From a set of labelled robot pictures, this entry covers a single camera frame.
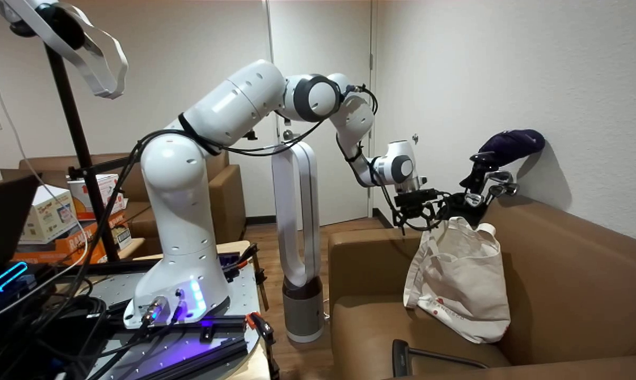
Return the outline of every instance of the table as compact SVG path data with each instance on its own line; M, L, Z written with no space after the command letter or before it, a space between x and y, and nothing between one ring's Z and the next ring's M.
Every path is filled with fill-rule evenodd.
M218 245L219 253L229 253L229 252L246 252L248 247L252 247L249 241L237 241L237 244L227 244L227 245ZM133 258L135 262L142 259L157 259L160 255L140 255ZM257 285L256 285L256 265L248 265L246 268L239 271L239 277L233 278L231 284L231 307L227 315L249 315L249 313L261 313L261 296L257 296ZM93 298L104 301L107 307L110 305L119 305L125 302L130 298L133 298L133 288L135 284L144 277L144 272L130 272L130 274L110 274L104 277L104 281L95 284L93 290ZM246 332L246 342L248 342L248 357L240 362L231 362L219 366L214 372L208 372L202 379L271 379L271 367L268 367L268 357L267 357L267 349L262 345L262 341L257 339L256 330L248 330ZM119 349L123 347L123 339L115 339L105 345L105 351ZM178 341L169 341L169 342L160 342L160 349L150 349L150 353L146 353L146 347L138 347L132 349L123 362L116 363L116 372L110 369L105 379L115 379L115 373L123 373L126 377L126 367L133 366L135 379L142 377L142 372L154 372L159 369L160 360L168 363L168 353L176 353L176 351L183 351L189 347L189 351L192 351L195 345L198 345L198 332L179 336Z

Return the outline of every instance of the cylindrical pedestal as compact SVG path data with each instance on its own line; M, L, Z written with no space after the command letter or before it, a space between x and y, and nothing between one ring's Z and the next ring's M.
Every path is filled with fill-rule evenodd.
M313 342L324 330L322 281L310 278L304 288L283 278L283 316L294 342Z

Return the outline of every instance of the cloth bag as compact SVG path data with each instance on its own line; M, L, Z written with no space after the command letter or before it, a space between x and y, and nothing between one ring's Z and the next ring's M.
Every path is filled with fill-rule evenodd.
M423 233L404 307L427 311L473 345L498 342L511 319L495 226L450 218Z

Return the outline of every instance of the computer monitor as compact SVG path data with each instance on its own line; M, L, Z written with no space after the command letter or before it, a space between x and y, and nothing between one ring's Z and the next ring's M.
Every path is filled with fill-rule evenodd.
M0 181L0 271L18 252L41 181L34 175Z

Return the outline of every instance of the brown leather couch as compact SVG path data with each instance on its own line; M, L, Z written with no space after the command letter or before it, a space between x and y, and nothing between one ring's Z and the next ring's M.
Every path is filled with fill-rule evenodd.
M636 241L534 200L493 206L511 326L498 345L470 345L402 307L418 234L330 237L330 327L342 380L394 379L390 342L480 362L473 369L412 355L412 379L636 379Z
M95 165L123 158L126 154L93 154ZM65 174L69 167L79 167L77 157L37 157L28 158L31 169L44 178L47 183L65 189ZM29 174L25 161L20 161L18 169L3 169L3 178ZM215 244L239 241L246 231L248 214L240 183L240 167L231 165L229 154L222 153L208 161L211 220L215 231ZM144 253L160 253L160 241L157 221L149 202L142 169L135 165L123 183L123 193L130 198L125 218L133 237L144 237Z

